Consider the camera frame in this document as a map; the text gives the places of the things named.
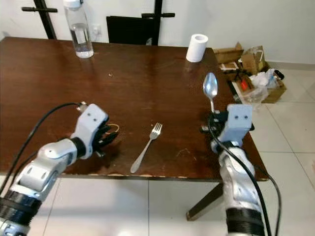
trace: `white floor tile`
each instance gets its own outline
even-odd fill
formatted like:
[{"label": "white floor tile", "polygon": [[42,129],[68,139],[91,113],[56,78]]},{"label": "white floor tile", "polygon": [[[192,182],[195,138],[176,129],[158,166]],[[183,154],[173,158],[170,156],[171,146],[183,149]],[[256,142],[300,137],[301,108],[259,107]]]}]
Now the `white floor tile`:
[{"label": "white floor tile", "polygon": [[315,104],[267,104],[294,152],[315,152]]},{"label": "white floor tile", "polygon": [[186,212],[200,201],[216,183],[150,181],[150,236],[226,235],[223,205],[188,222]]},{"label": "white floor tile", "polygon": [[251,136],[258,151],[292,151],[266,105],[253,111],[252,122],[255,130],[251,131]]},{"label": "white floor tile", "polygon": [[[283,196],[279,235],[312,236],[315,221],[315,191],[294,153],[261,152],[268,172]],[[270,181],[259,184],[267,204],[272,232],[276,224],[277,195]],[[214,183],[150,181],[151,236],[226,235],[224,208],[218,206],[194,222],[185,213],[215,186]]]},{"label": "white floor tile", "polygon": [[[4,180],[4,176],[0,176],[0,183]],[[53,205],[53,200],[58,189],[60,179],[57,179],[53,189],[48,195],[46,201],[41,205],[37,215],[33,218],[31,222],[31,229],[28,233],[28,236],[41,236],[44,234],[45,226],[48,221],[49,212]]]},{"label": "white floor tile", "polygon": [[296,74],[296,71],[281,70],[281,72],[285,75],[283,82],[287,90],[281,96],[279,102],[315,102],[299,83],[301,76]]},{"label": "white floor tile", "polygon": [[147,236],[148,182],[64,178],[45,236]]},{"label": "white floor tile", "polygon": [[295,155],[315,189],[315,153],[296,153]]},{"label": "white floor tile", "polygon": [[[283,199],[279,235],[313,236],[315,191],[294,153],[260,153],[271,176],[277,182]],[[259,184],[267,205],[272,232],[276,224],[278,200],[270,181]]]},{"label": "white floor tile", "polygon": [[292,73],[296,80],[306,89],[308,94],[315,100],[315,71],[294,70]]}]

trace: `table leg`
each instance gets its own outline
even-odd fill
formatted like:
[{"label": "table leg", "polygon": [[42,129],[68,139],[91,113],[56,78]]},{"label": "table leg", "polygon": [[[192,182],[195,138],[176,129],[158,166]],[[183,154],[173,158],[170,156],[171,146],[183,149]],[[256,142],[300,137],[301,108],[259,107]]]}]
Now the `table leg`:
[{"label": "table leg", "polygon": [[215,208],[223,202],[223,184],[219,183],[214,189],[212,189],[203,199],[201,199],[192,209],[186,213],[188,221],[194,221],[210,209]]}]

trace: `paper roll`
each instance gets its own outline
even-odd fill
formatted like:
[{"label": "paper roll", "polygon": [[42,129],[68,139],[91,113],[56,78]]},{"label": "paper roll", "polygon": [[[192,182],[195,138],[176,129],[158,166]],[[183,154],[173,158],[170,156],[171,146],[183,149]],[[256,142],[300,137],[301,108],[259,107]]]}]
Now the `paper roll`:
[{"label": "paper roll", "polygon": [[203,34],[193,34],[190,39],[186,59],[190,62],[200,62],[206,50],[208,37]]}]

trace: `black chair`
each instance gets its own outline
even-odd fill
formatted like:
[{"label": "black chair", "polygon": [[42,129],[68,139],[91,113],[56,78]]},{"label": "black chair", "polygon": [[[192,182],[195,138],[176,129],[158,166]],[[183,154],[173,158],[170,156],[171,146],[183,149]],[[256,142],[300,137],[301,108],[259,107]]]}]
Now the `black chair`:
[{"label": "black chair", "polygon": [[153,38],[154,20],[148,18],[107,16],[110,43],[146,45]]}]

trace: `metal fork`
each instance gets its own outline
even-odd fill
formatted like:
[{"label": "metal fork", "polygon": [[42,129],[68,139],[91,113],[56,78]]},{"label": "metal fork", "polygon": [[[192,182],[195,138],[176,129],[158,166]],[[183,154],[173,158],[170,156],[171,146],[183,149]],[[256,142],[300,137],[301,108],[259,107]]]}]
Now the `metal fork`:
[{"label": "metal fork", "polygon": [[161,129],[162,129],[162,124],[156,123],[154,128],[153,128],[153,130],[151,131],[150,140],[148,141],[146,147],[143,149],[142,153],[138,156],[138,158],[134,161],[134,163],[133,163],[133,165],[132,165],[132,167],[130,169],[131,173],[135,173],[139,169],[139,166],[140,166],[140,164],[142,162],[144,154],[146,153],[150,143],[152,142],[152,140],[157,139],[157,137],[161,133]]}]

